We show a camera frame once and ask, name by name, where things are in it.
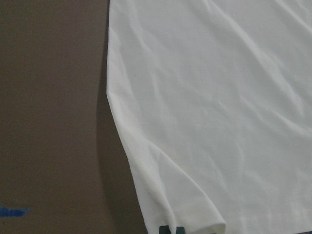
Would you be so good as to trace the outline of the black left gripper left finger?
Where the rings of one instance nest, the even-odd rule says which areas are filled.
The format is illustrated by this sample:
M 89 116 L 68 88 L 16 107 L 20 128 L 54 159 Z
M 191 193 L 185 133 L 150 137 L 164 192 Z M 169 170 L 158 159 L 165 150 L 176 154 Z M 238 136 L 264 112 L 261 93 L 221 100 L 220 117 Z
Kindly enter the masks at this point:
M 169 226 L 160 226 L 159 234 L 171 234 Z

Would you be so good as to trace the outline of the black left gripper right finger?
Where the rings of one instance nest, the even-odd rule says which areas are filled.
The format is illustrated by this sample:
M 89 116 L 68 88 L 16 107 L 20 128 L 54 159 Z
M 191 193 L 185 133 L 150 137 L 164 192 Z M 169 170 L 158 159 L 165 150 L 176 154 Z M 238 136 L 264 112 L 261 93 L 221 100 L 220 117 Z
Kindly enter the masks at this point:
M 175 234 L 185 234 L 185 228 L 181 226 L 177 227 Z

